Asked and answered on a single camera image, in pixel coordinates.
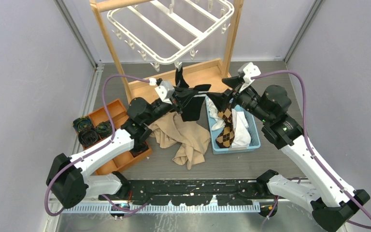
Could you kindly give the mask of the black white-striped sock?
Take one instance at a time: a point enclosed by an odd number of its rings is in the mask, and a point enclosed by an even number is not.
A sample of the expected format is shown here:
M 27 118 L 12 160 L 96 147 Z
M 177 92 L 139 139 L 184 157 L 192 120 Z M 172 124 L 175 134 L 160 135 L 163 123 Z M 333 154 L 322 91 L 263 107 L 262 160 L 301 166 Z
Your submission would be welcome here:
M 183 67 L 178 66 L 175 71 L 175 86 L 181 88 L 189 88 L 183 76 Z
M 200 91 L 186 102 L 182 109 L 181 118 L 184 122 L 197 121 L 200 118 L 202 104 L 205 101 L 207 91 Z

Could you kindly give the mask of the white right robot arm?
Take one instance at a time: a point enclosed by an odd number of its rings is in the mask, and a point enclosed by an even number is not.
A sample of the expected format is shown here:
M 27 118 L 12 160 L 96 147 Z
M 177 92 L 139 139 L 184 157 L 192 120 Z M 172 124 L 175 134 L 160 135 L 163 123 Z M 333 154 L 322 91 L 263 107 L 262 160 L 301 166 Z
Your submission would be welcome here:
M 309 211 L 328 232 L 335 232 L 349 222 L 370 200 L 365 190 L 355 189 L 340 178 L 317 152 L 303 126 L 287 113 L 291 99 L 283 87 L 270 85 L 259 95 L 242 77 L 225 78 L 223 82 L 228 86 L 225 92 L 207 94 L 214 105 L 220 110 L 238 105 L 261 120 L 265 138 L 313 184 L 313 188 L 308 188 L 268 170 L 258 178 L 256 190 L 260 197 L 277 195 L 290 200 Z

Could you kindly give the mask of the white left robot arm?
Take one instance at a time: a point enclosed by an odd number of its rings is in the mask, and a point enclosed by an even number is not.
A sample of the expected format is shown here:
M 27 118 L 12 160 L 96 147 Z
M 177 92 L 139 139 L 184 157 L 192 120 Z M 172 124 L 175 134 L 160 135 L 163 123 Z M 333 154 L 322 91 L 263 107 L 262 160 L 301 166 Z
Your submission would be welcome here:
M 117 200 L 128 196 L 129 188 L 123 184 L 118 172 L 106 175 L 93 175 L 102 165 L 128 151 L 140 151 L 151 134 L 149 125 L 168 113 L 178 112 L 184 121 L 196 121 L 211 85 L 195 87 L 174 87 L 168 81 L 160 81 L 155 87 L 158 97 L 148 102 L 142 97 L 130 101 L 128 119 L 120 128 L 112 126 L 112 133 L 90 148 L 66 156 L 57 155 L 51 165 L 46 185 L 45 200 L 49 195 L 59 200 L 63 209 L 70 209 L 85 197 L 110 194 Z

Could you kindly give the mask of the white plastic clip hanger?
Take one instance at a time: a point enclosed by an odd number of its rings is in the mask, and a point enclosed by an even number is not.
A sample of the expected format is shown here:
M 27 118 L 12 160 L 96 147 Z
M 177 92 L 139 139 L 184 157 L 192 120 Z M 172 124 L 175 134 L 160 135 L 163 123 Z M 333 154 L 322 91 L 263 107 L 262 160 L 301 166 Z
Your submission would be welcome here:
M 194 59 L 196 47 L 230 26 L 227 0 L 151 0 L 107 11 L 114 34 L 158 72 L 161 65 Z

